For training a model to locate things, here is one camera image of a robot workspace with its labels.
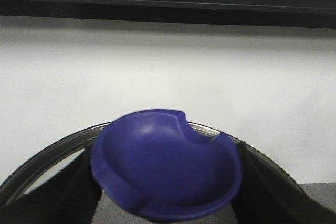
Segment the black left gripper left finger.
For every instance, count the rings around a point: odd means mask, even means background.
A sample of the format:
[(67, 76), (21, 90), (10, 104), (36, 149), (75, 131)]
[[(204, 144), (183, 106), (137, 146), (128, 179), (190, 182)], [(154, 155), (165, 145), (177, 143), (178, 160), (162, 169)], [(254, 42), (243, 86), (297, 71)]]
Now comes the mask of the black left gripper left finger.
[(1, 207), (1, 223), (91, 223), (101, 195), (86, 148), (50, 180)]

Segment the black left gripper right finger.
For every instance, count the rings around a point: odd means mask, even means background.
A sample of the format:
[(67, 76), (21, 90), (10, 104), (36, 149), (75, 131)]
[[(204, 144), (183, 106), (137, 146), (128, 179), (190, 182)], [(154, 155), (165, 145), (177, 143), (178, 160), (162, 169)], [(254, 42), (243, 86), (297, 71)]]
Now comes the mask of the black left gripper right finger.
[(238, 223), (335, 223), (335, 212), (293, 188), (246, 143), (237, 147), (243, 180), (232, 208)]

